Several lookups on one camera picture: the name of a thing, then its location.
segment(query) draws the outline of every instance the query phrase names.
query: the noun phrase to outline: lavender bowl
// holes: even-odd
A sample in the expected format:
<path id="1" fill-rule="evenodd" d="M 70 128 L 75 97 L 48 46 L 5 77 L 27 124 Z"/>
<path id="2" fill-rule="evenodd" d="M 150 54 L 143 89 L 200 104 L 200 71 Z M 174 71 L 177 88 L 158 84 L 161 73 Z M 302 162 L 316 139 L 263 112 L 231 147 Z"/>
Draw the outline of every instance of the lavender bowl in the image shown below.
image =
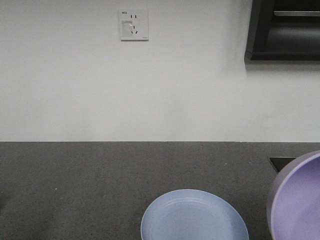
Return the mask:
<path id="1" fill-rule="evenodd" d="M 290 162 L 275 178 L 266 214 L 273 240 L 320 240 L 320 151 Z"/>

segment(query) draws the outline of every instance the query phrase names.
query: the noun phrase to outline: gray countertop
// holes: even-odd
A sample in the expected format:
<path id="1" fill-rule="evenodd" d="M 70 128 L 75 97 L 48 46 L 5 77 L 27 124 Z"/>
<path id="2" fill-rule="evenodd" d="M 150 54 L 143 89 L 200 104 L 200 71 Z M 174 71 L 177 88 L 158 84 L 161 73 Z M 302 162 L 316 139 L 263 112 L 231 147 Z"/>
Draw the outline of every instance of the gray countertop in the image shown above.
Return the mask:
<path id="1" fill-rule="evenodd" d="M 271 240 L 266 217 L 277 175 L 269 157 L 320 143 L 0 142 L 0 239 L 139 240 L 148 205 L 177 189 L 229 202 L 251 240 Z"/>

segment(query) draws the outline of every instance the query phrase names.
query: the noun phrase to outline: blue plate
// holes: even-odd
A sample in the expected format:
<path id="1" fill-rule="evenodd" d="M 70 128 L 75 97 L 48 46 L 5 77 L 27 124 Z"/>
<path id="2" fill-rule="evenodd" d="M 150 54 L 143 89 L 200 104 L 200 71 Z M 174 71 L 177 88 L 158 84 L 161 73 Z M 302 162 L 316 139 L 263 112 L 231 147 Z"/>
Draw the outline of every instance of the blue plate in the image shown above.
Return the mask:
<path id="1" fill-rule="evenodd" d="M 211 193 L 181 189 L 154 200 L 141 222 L 142 240 L 249 240 L 239 213 Z"/>

